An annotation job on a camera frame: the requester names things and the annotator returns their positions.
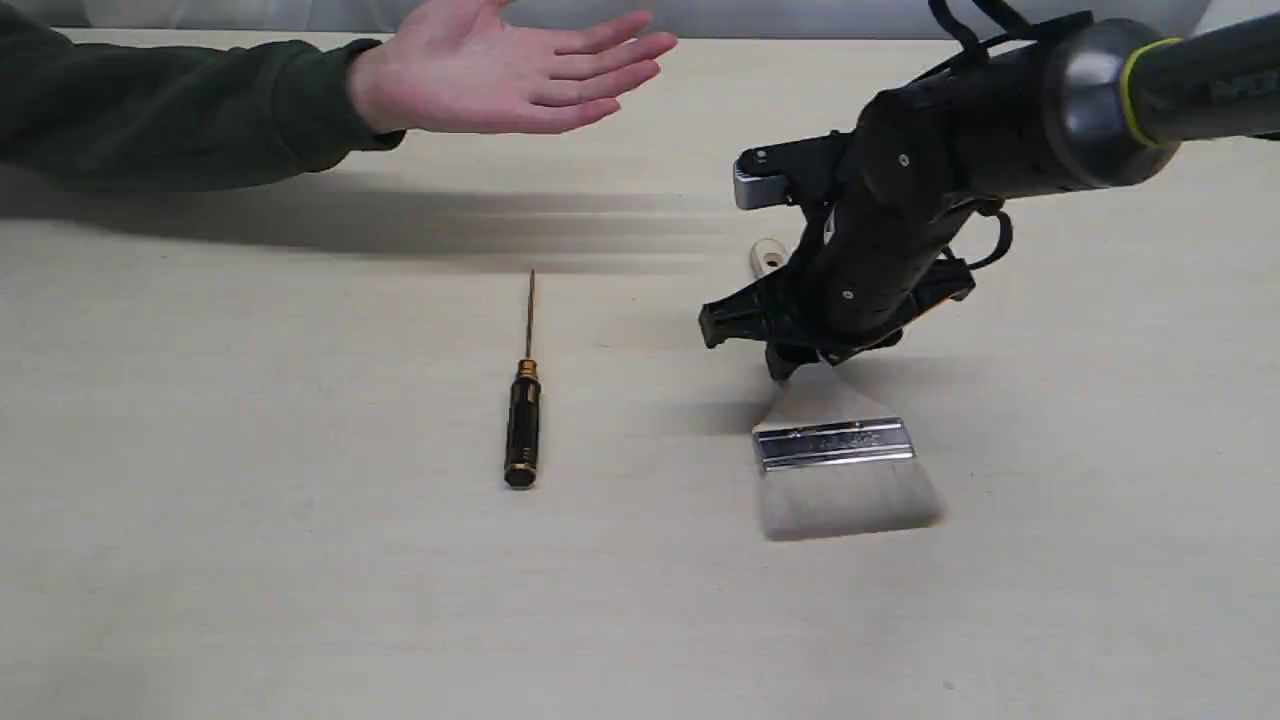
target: screwdriver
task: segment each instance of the screwdriver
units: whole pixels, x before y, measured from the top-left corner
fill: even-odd
[[[511,383],[507,418],[507,484],[529,489],[538,479],[538,415],[543,386],[534,361],[534,270],[529,270],[529,316],[525,320],[525,357]]]

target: black handle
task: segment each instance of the black handle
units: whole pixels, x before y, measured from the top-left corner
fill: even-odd
[[[1130,63],[1130,118],[1151,142],[1280,131],[1280,14],[1152,45]]]
[[[538,420],[543,386],[531,372],[524,372],[524,363],[521,365],[521,374],[511,384],[506,480],[515,489],[529,489],[538,479]]]

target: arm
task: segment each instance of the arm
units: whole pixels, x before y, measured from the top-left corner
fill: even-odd
[[[0,3],[0,163],[113,190],[223,190],[396,147],[347,94],[376,41],[320,51],[76,45]]]

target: screwdriver handle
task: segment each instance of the screwdriver handle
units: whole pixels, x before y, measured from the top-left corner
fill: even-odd
[[[543,386],[538,380],[538,364],[520,361],[516,380],[511,383],[511,414],[507,418],[507,484],[529,489],[538,479],[538,420]]]

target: hand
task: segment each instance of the hand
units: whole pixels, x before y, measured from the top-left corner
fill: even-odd
[[[669,33],[636,38],[652,15],[585,31],[506,24],[509,0],[429,0],[348,76],[356,110],[378,133],[562,133],[618,111],[618,96],[653,79]]]

